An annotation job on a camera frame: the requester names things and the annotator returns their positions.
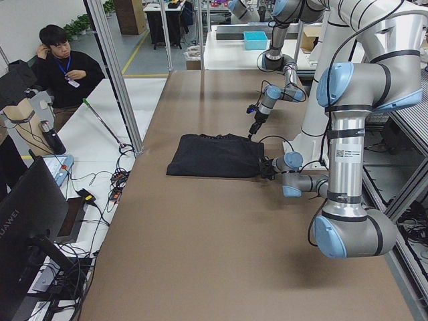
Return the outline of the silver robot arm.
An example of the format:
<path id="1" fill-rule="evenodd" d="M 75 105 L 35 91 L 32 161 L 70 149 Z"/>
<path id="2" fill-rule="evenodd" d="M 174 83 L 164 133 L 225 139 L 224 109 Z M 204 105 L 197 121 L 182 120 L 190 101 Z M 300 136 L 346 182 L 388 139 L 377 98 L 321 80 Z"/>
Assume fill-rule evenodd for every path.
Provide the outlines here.
<path id="1" fill-rule="evenodd" d="M 284 87 L 267 85 L 256 104 L 247 108 L 247 113 L 255 112 L 254 123 L 249 129 L 251 138 L 266 122 L 277 100 L 303 102 L 306 93 L 298 86 L 297 63 L 295 59 L 282 53 L 288 27 L 295 20 L 313 23 L 323 14 L 325 7 L 313 1 L 276 1 L 272 17 L 274 26 L 269 49 L 263 52 L 261 69 L 265 72 L 279 71 L 284 75 Z"/>
<path id="2" fill-rule="evenodd" d="M 395 245 L 395 226 L 382 212 L 362 205 L 365 120 L 369 114 L 414 106 L 421 101 L 420 53 L 402 49 L 367 64 L 332 64 L 317 87 L 318 104 L 330 119 L 328 173 L 303 175 L 303 158 L 289 152 L 262 158 L 262 177 L 282 176 L 283 194 L 315 191 L 325 202 L 312 229 L 318 249 L 330 258 L 383 255 Z"/>

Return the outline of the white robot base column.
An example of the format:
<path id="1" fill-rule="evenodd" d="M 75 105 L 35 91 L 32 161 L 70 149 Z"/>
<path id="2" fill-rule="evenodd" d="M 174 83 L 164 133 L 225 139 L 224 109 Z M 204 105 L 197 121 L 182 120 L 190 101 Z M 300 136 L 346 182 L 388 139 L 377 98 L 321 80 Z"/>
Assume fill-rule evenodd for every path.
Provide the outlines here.
<path id="1" fill-rule="evenodd" d="M 327 65 L 316 92 L 330 118 L 328 168 L 361 169 L 366 116 L 421 101 L 419 48 L 427 8 L 408 1 L 313 2 L 337 19 L 327 33 L 350 33 L 324 54 Z"/>

